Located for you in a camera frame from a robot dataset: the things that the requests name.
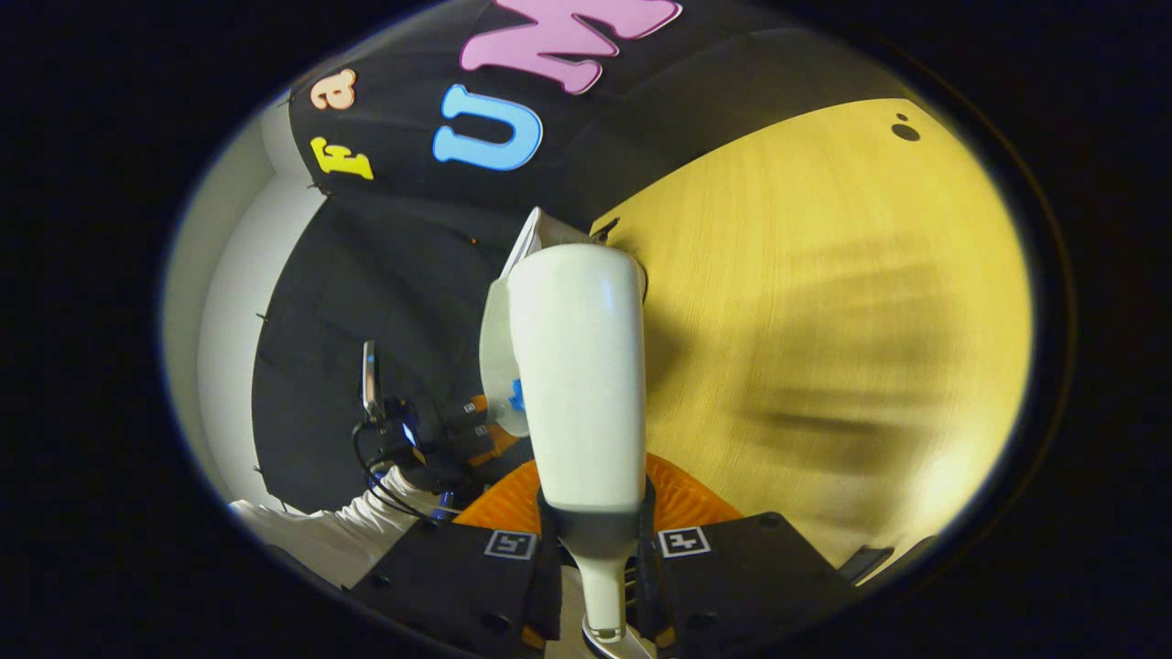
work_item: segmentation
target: black cloth backdrop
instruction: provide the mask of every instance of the black cloth backdrop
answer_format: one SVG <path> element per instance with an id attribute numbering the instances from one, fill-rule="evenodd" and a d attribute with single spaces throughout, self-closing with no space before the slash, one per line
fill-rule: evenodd
<path id="1" fill-rule="evenodd" d="M 488 285 L 532 206 L 588 230 L 647 185 L 749 133 L 819 108 L 912 94 L 877 62 L 776 11 L 683 5 L 675 21 L 639 41 L 593 23 L 621 52 L 598 59 L 602 76 L 580 96 L 523 72 L 459 68 L 472 35 L 529 22 L 485 0 L 416 14 L 293 86 L 294 140 L 329 199 L 285 266 L 257 353 L 253 427 L 274 496 L 312 511 L 361 492 L 348 430 L 361 412 L 363 340 L 379 341 L 384 392 L 436 403 L 478 393 Z M 311 87 L 343 68 L 357 73 L 354 106 L 313 107 Z M 540 116 L 532 159 L 500 172 L 432 157 L 444 124 L 482 140 L 511 136 L 499 122 L 445 120 L 441 101 L 457 83 Z M 318 136 L 366 155 L 375 178 L 322 174 L 309 148 Z"/>

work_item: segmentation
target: person's arm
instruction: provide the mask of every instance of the person's arm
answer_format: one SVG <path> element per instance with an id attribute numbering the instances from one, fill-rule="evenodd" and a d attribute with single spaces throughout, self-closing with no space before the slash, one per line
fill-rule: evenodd
<path id="1" fill-rule="evenodd" d="M 423 512 L 438 503 L 435 495 L 408 484 L 397 469 L 383 476 L 382 484 Z M 416 519 L 390 509 L 370 491 L 336 512 L 297 515 L 248 501 L 232 502 L 229 508 L 261 544 L 280 548 L 331 584 L 346 587 L 369 572 Z"/>

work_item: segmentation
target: blue letter u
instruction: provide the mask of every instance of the blue letter u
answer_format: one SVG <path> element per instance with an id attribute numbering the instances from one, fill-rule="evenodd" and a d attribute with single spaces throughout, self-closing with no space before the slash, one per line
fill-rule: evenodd
<path id="1" fill-rule="evenodd" d="M 485 169 L 509 171 L 527 163 L 541 143 L 541 120 L 537 113 L 510 101 L 469 94 L 463 84 L 448 88 L 440 111 L 448 118 L 463 114 L 495 118 L 513 129 L 512 140 L 497 144 L 456 135 L 451 128 L 443 125 L 436 131 L 431 143 L 431 154 L 442 163 L 461 161 Z"/>

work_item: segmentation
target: blue object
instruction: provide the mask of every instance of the blue object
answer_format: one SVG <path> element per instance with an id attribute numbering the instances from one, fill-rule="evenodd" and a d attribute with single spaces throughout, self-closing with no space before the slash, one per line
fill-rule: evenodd
<path id="1" fill-rule="evenodd" d="M 455 502 L 456 502 L 455 492 L 444 492 L 440 496 L 440 505 L 443 505 L 445 508 L 451 508 Z M 436 509 L 431 512 L 431 518 L 438 519 L 441 522 L 450 518 L 451 516 L 452 516 L 451 512 L 448 512 L 447 510 Z"/>
<path id="2" fill-rule="evenodd" d="M 509 396 L 509 402 L 517 412 L 525 412 L 525 396 L 520 393 L 520 380 L 513 380 L 513 395 Z"/>
<path id="3" fill-rule="evenodd" d="M 447 118 L 476 115 L 509 124 L 513 136 L 507 142 L 485 142 L 456 135 L 449 125 L 441 127 L 431 142 L 431 155 L 442 163 L 461 161 L 484 169 L 510 171 L 529 162 L 541 143 L 541 120 L 525 106 L 471 94 L 463 84 L 452 84 L 444 94 L 440 111 Z"/>

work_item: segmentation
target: wooden table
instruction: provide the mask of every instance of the wooden table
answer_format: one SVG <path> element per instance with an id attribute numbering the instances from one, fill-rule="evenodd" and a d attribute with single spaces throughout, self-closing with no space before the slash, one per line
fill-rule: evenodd
<path id="1" fill-rule="evenodd" d="M 914 103 L 793 117 L 595 227 L 614 216 L 648 274 L 648 450 L 836 565 L 898 558 L 981 488 L 1028 376 L 1029 278 L 989 176 Z"/>

